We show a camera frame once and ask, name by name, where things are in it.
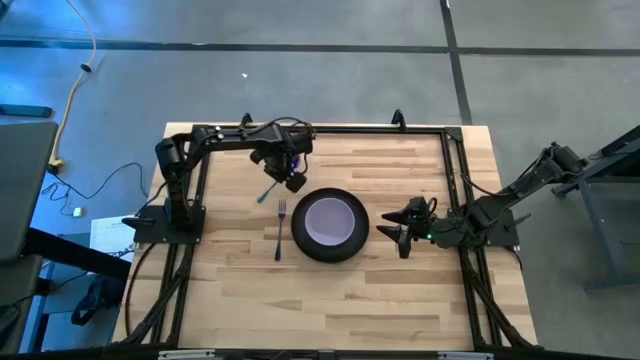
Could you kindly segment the white aluminium bracket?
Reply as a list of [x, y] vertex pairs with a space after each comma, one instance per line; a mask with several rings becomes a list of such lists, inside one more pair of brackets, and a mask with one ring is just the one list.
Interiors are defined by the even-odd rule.
[[160, 351], [157, 360], [213, 360], [215, 356], [211, 349], [178, 349]]
[[443, 351], [437, 355], [438, 360], [494, 360], [491, 353]]

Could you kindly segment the silver fork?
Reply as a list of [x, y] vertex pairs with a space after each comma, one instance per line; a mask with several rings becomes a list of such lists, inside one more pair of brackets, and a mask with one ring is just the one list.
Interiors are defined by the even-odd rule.
[[286, 218], [286, 201], [281, 199], [278, 203], [278, 237], [277, 244], [274, 252], [274, 260], [279, 262], [281, 260], [281, 243], [282, 243], [282, 230], [283, 223]]

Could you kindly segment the dark flat bar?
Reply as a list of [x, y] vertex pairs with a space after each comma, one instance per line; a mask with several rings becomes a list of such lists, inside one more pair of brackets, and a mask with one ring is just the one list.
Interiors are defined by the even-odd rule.
[[0, 115], [3, 116], [50, 118], [52, 114], [53, 110], [46, 106], [0, 104]]

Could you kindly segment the black desk beam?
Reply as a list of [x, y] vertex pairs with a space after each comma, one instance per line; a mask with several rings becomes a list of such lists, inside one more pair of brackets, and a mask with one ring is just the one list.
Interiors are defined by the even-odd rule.
[[130, 263], [119, 257], [34, 228], [26, 232], [22, 254], [40, 255], [56, 263], [119, 279], [126, 279], [130, 270]]

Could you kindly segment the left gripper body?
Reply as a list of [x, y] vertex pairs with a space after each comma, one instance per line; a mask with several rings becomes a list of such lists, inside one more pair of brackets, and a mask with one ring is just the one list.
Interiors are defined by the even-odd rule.
[[297, 193], [306, 184], [307, 178], [299, 168], [292, 169], [292, 160], [296, 155], [299, 155], [302, 161], [300, 154], [291, 151], [256, 149], [251, 152], [250, 159], [255, 164], [263, 162], [267, 175], [278, 184], [283, 183], [290, 192]]

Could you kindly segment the grey cabinet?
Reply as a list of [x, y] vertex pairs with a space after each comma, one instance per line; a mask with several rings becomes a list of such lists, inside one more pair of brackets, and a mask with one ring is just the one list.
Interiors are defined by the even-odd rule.
[[41, 264], [40, 255], [0, 263], [0, 355], [16, 354], [20, 348]]

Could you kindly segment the black plate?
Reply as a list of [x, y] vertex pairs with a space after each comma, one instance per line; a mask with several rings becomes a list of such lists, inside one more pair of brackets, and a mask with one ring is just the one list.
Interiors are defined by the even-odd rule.
[[[311, 206], [322, 198], [337, 198], [346, 202], [355, 215], [355, 229], [351, 237], [338, 246], [316, 243], [306, 232], [304, 217]], [[369, 236], [369, 215], [363, 203], [353, 194], [339, 188], [320, 188], [305, 195], [296, 205], [291, 220], [291, 233], [298, 248], [309, 258], [322, 263], [340, 263], [357, 255]]]

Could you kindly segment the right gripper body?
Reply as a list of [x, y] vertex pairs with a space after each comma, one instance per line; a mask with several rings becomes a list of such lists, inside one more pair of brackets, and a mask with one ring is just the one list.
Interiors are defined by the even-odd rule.
[[435, 197], [426, 200], [424, 197], [412, 197], [408, 204], [399, 211], [411, 212], [414, 220], [409, 224], [401, 225], [407, 236], [404, 241], [397, 241], [399, 257], [407, 259], [410, 255], [412, 244], [418, 240], [427, 240], [431, 244], [442, 249], [454, 246], [454, 226], [449, 219], [441, 219], [435, 214], [437, 199]]

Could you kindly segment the lavender bowl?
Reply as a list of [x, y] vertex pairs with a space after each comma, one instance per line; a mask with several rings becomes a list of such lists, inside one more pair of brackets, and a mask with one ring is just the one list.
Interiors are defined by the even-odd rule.
[[343, 200], [322, 198], [308, 208], [304, 225], [306, 232], [316, 243], [338, 246], [351, 237], [355, 229], [355, 215]]

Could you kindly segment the iridescent purple teal spoon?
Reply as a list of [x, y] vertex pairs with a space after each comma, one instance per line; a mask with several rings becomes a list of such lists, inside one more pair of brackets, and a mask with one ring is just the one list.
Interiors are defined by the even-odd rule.
[[[300, 161], [301, 161], [301, 158], [300, 158], [300, 156], [299, 156], [299, 155], [296, 155], [296, 156], [293, 158], [293, 160], [292, 160], [292, 169], [293, 169], [293, 170], [297, 170], [297, 169], [299, 168], [299, 166], [300, 166]], [[258, 196], [258, 197], [256, 198], [256, 202], [257, 202], [258, 204], [263, 203], [263, 202], [264, 202], [264, 200], [266, 199], [266, 197], [267, 197], [267, 196], [269, 195], [269, 193], [271, 192], [271, 190], [272, 190], [272, 189], [274, 189], [277, 185], [278, 185], [278, 182], [277, 182], [277, 181], [274, 181], [274, 182], [273, 182], [273, 184], [272, 184], [272, 185], [270, 185], [270, 186], [269, 186], [269, 187], [264, 191], [264, 193], [263, 193], [263, 194], [261, 194], [260, 196]]]

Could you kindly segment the black table frame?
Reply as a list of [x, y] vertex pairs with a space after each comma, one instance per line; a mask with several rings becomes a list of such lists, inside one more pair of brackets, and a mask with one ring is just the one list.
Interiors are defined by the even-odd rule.
[[408, 258], [379, 231], [383, 214], [414, 196], [436, 197], [444, 215], [464, 201], [460, 172], [500, 184], [484, 126], [321, 124], [304, 193], [333, 187], [365, 206], [369, 237], [353, 258], [324, 264], [295, 245], [289, 221], [299, 195], [275, 185], [247, 151], [198, 165], [190, 195], [206, 210], [175, 337], [179, 348], [449, 350], [471, 348], [470, 309], [455, 249], [414, 244]]

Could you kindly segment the white paper sheet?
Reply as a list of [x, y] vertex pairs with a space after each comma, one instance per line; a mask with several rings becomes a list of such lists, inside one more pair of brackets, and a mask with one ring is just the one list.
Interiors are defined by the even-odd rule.
[[124, 218], [127, 215], [92, 220], [89, 247], [131, 263], [136, 249], [135, 230], [122, 222]]

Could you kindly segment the dark grey metal stand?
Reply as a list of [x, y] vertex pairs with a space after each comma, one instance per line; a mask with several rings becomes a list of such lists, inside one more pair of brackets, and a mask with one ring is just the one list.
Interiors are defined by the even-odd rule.
[[598, 150], [578, 189], [605, 259], [587, 292], [640, 285], [640, 125]]

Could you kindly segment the grey desk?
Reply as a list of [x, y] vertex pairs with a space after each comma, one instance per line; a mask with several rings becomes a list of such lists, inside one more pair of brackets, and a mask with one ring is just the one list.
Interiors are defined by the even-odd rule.
[[0, 125], [0, 263], [21, 255], [58, 125]]

